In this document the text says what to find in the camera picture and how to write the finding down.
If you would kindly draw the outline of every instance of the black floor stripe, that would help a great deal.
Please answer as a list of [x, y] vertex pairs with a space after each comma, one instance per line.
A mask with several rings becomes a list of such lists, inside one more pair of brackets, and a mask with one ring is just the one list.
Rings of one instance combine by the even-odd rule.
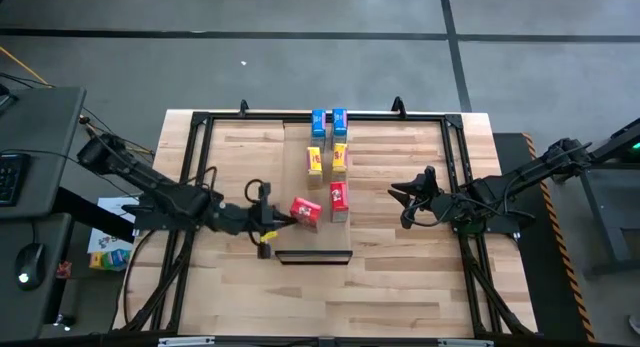
[[140, 31], [0, 28], [4, 36], [151, 38], [151, 39], [288, 39], [288, 40], [387, 40], [446, 41], [444, 33], [393, 32], [224, 32], [224, 31]]
[[528, 42], [528, 43], [640, 43], [636, 35], [525, 35], [525, 34], [459, 34], [464, 42]]
[[440, 3], [442, 4], [444, 25], [447, 29], [447, 40], [449, 41], [449, 52], [451, 53], [451, 64], [453, 65], [453, 77], [456, 81], [458, 99], [460, 100], [460, 110], [462, 112], [471, 112], [471, 101], [469, 100], [467, 82], [464, 78], [462, 58], [460, 57], [460, 46], [458, 45], [458, 35], [456, 34], [456, 26], [453, 22], [453, 12], [451, 11], [451, 2], [449, 0], [440, 0]]

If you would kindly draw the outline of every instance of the wooden table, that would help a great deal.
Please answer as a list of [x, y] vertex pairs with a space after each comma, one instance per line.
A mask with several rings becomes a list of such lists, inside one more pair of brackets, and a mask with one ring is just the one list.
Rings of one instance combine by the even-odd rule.
[[[160, 136], [154, 167], [175, 180], [192, 112], [167, 111]], [[463, 121], [474, 177], [499, 174], [487, 114], [463, 114]], [[227, 201], [246, 205], [245, 184], [261, 178], [272, 183], [271, 202], [281, 202], [281, 209], [288, 210], [290, 201], [279, 201], [279, 196], [287, 182], [282, 159], [290, 127], [281, 121], [216, 121], [208, 163], [218, 167], [216, 190]], [[277, 260], [256, 259], [246, 236], [201, 230], [191, 259], [180, 333], [471, 337], [460, 250], [450, 226], [402, 229], [402, 208], [386, 192], [391, 182], [410, 181], [428, 164], [436, 168], [438, 183], [447, 190], [441, 137], [435, 123], [350, 121], [349, 237], [354, 257], [348, 266], [282, 266]], [[459, 163], [456, 139], [452, 141]], [[426, 212], [418, 213], [418, 218], [433, 221]], [[139, 253], [129, 286], [130, 315], [158, 283], [166, 239], [166, 233], [157, 233]], [[501, 235], [486, 239], [496, 289], [521, 321], [536, 330], [515, 243]], [[163, 323], [173, 289], [168, 296]], [[479, 300], [489, 326], [483, 293]], [[122, 324], [120, 308], [114, 327]]]

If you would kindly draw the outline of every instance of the concrete floor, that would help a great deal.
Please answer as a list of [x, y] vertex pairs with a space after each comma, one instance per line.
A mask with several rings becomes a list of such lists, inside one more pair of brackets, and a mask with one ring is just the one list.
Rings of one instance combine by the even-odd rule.
[[[469, 34], [638, 35], [638, 3], [451, 0], [458, 33]], [[6, 0], [0, 26], [446, 31], [440, 0]], [[460, 111], [446, 41], [1, 37], [0, 44], [50, 83], [84, 86], [88, 108], [150, 147], [166, 109], [232, 108], [243, 98], [252, 108], [386, 110], [400, 95], [414, 111]], [[640, 44], [461, 42], [460, 51], [473, 111], [489, 113], [497, 132], [529, 132], [539, 152], [562, 137], [604, 139], [638, 117]], [[0, 69], [27, 77], [6, 58]], [[83, 143], [76, 136], [74, 152]], [[64, 184], [94, 201], [121, 194], [72, 165]], [[576, 270], [603, 261], [579, 182], [552, 192]], [[597, 339], [639, 345], [625, 316], [640, 313], [640, 273], [578, 277]], [[108, 311], [110, 301], [102, 303], [78, 307], [76, 333], [108, 327], [106, 312], [82, 321], [82, 310]]]

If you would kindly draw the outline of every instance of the red and white box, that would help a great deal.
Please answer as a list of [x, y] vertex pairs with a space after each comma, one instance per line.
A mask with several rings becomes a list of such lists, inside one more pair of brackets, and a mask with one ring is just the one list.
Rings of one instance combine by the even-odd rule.
[[320, 220], [320, 216], [322, 215], [322, 206], [296, 197], [293, 199], [289, 212], [291, 213], [291, 217], [297, 219], [304, 227], [314, 231], [318, 230], [318, 220]]
[[347, 182], [331, 182], [331, 222], [346, 222], [349, 218]]

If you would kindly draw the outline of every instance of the yellow cable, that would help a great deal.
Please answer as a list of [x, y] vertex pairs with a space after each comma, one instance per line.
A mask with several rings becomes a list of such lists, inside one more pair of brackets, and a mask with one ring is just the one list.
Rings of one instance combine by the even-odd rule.
[[27, 70], [27, 72], [31, 73], [31, 75], [35, 78], [38, 79], [38, 81], [44, 83], [44, 84], [49, 84], [47, 83], [47, 81], [44, 80], [44, 78], [38, 76], [37, 73], [35, 73], [31, 68], [27, 67], [27, 65], [25, 65], [24, 63], [22, 63], [19, 59], [17, 59], [14, 55], [12, 55], [11, 53], [9, 53], [9, 51], [7, 51], [6, 49], [4, 49], [4, 47], [0, 46], [0, 51], [4, 54], [7, 55], [7, 57], [11, 58], [12, 60], [14, 60], [17, 64], [19, 64], [22, 68], [24, 68], [25, 70]]

